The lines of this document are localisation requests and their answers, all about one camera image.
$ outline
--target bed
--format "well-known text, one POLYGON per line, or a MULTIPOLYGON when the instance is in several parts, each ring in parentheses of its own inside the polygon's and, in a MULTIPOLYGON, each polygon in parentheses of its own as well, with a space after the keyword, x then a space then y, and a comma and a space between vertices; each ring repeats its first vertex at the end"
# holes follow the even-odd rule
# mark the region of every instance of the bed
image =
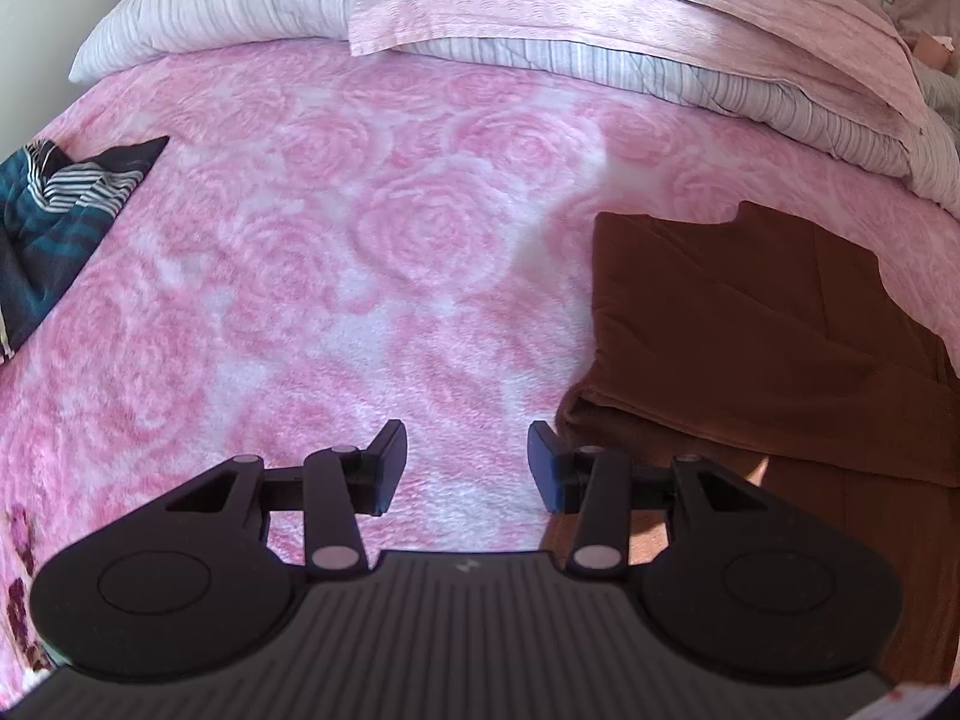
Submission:
MULTIPOLYGON (((960 224, 771 127, 545 71, 290 39, 111 74, 42 133, 170 136, 73 287, 0 367, 0 707, 42 676, 23 615, 56 551, 232 455, 297 464, 406 422, 384 548, 536 549, 524 437, 592 355, 598 210, 742 199, 877 252, 960 360, 960 224)), ((301 560, 294 517, 271 546, 301 560)))

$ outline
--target folded brown cloth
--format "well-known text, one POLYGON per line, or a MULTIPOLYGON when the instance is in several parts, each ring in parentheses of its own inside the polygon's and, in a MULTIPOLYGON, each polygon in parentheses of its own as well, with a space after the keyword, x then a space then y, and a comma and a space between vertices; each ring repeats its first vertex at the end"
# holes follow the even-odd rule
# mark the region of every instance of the folded brown cloth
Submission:
MULTIPOLYGON (((598 215, 596 356, 560 404, 573 445, 699 452, 884 555, 904 613, 881 668, 946 682, 960 638, 960 382, 869 250, 750 202, 723 224, 598 215)), ((572 525, 544 546, 565 557, 572 525)), ((665 544, 635 517, 632 559, 665 544)))

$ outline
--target pink rose pattern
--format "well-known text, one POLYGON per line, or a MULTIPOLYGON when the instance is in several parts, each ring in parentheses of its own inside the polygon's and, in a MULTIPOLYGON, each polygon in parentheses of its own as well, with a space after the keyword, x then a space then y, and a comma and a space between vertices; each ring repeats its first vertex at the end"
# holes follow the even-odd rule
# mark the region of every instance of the pink rose pattern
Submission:
MULTIPOLYGON (((960 353, 960 225, 751 122, 304 40, 127 71, 45 132, 78 156, 165 133, 0 367, 0 707, 41 666, 20 619, 37 566, 232 454, 294 464, 402 418, 394 507, 362 523, 372 560, 535 548, 524 436, 589 364, 600 210, 715 223, 752 199, 810 218, 875 250, 892 298, 960 353)), ((288 560, 300 526, 275 519, 288 560)))

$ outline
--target folded blanket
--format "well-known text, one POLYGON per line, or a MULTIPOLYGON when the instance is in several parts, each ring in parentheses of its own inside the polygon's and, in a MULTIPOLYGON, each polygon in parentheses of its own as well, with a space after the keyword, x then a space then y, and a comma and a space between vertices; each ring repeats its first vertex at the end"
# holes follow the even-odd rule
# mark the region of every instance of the folded blanket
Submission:
POLYGON ((925 105, 909 51, 868 0, 360 0, 350 50, 443 37, 572 40, 796 84, 894 134, 925 105))
MULTIPOLYGON (((885 669, 949 678, 960 381, 944 343, 889 298, 872 252, 749 202, 723 224, 603 213, 593 323, 593 365, 557 416, 569 442, 652 464, 707 455, 868 543, 904 584, 885 669)), ((545 546, 563 552, 559 525, 545 546)))
POLYGON ((80 163, 42 141, 0 165, 0 362, 64 296, 168 140, 80 163))

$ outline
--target striped pillowcase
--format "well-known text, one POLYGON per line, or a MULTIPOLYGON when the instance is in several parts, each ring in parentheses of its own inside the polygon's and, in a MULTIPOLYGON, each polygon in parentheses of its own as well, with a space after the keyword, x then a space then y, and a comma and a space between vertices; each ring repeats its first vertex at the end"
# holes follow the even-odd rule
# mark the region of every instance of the striped pillowcase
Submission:
POLYGON ((640 92, 669 103, 767 124, 788 138, 869 172, 895 178, 909 177, 911 172, 906 148, 897 138, 838 116, 789 83, 748 79, 658 56, 565 40, 437 38, 397 50, 457 62, 547 71, 640 92))
POLYGON ((167 53, 280 38, 346 40, 356 1, 123 0, 80 47, 70 80, 92 84, 167 53))
POLYGON ((913 60, 913 70, 920 81, 923 99, 950 128, 957 151, 960 151, 960 79, 928 68, 918 59, 913 60))

